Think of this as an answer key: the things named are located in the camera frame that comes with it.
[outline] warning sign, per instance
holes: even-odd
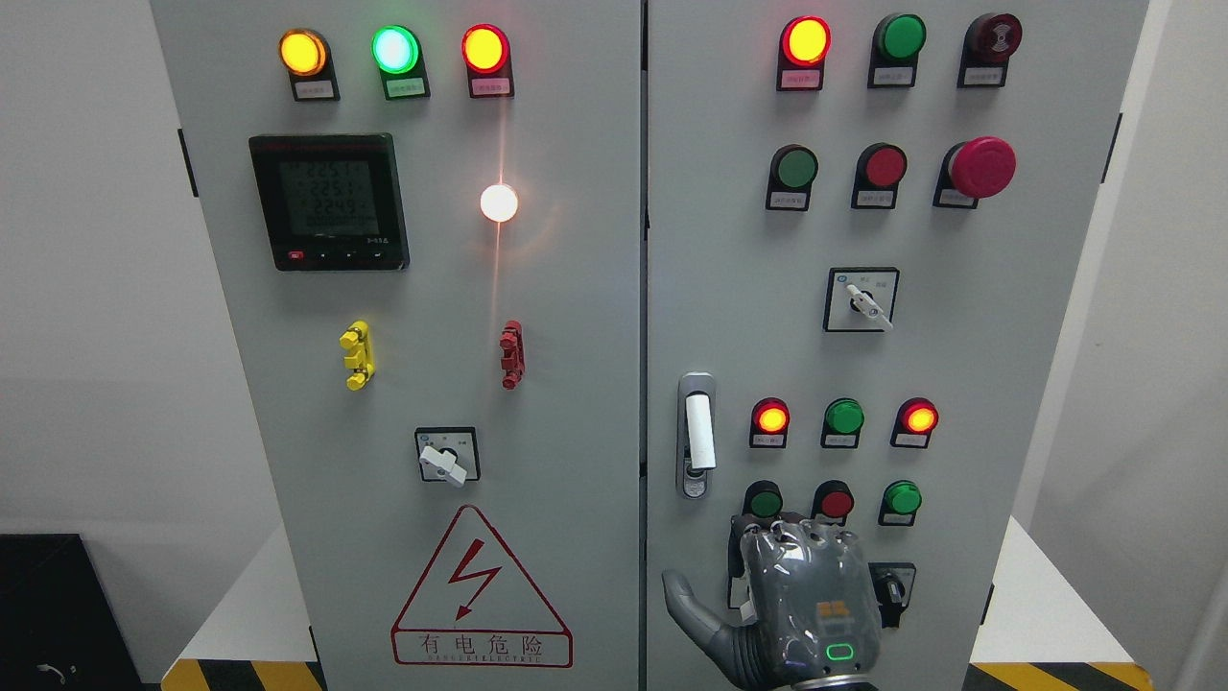
[[[452,518],[392,628],[403,665],[570,668],[571,631],[481,511]]]

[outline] yellow indicator light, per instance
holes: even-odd
[[[316,76],[328,64],[324,39],[309,28],[292,28],[281,37],[281,61],[291,74]]]
[[[481,215],[495,222],[505,222],[511,220],[516,215],[516,211],[519,210],[521,200],[516,195],[515,189],[499,183],[491,184],[483,190],[478,205],[481,206]]]
[[[507,63],[507,37],[494,25],[478,25],[460,39],[460,53],[474,71],[496,72]]]
[[[768,434],[776,434],[788,425],[788,416],[780,409],[768,409],[759,414],[759,430]]]
[[[828,54],[831,32],[819,17],[798,17],[785,29],[785,55],[799,66],[819,64]]]
[[[938,425],[938,414],[930,407],[916,407],[909,411],[907,419],[904,421],[904,426],[909,428],[909,432],[916,434],[925,434]]]

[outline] red terminal connector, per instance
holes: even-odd
[[[508,319],[499,335],[499,349],[503,352],[499,365],[503,368],[503,389],[511,392],[524,378],[524,336],[521,322]]]

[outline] red indicator light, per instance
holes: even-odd
[[[919,401],[904,409],[900,422],[912,434],[930,434],[938,427],[938,409],[928,401]]]
[[[495,74],[503,69],[510,53],[507,34],[495,25],[470,27],[460,39],[460,55],[469,69],[478,74]]]
[[[785,27],[780,45],[790,63],[799,68],[813,68],[828,56],[831,28],[820,17],[797,17]]]
[[[763,434],[780,434],[788,428],[788,406],[780,399],[764,399],[755,406],[754,421]]]

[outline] red push button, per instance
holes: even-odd
[[[1023,41],[1023,22],[1014,15],[985,15],[968,32],[968,49],[985,63],[1005,63]]]
[[[980,136],[950,157],[950,182],[960,194],[985,199],[1011,184],[1017,164],[1009,144],[996,136]]]
[[[849,486],[839,480],[829,480],[814,491],[810,518],[819,520],[826,518],[844,525],[844,519],[852,513],[853,504]]]
[[[877,187],[892,187],[904,178],[909,161],[895,146],[884,145],[866,161],[866,179]]]

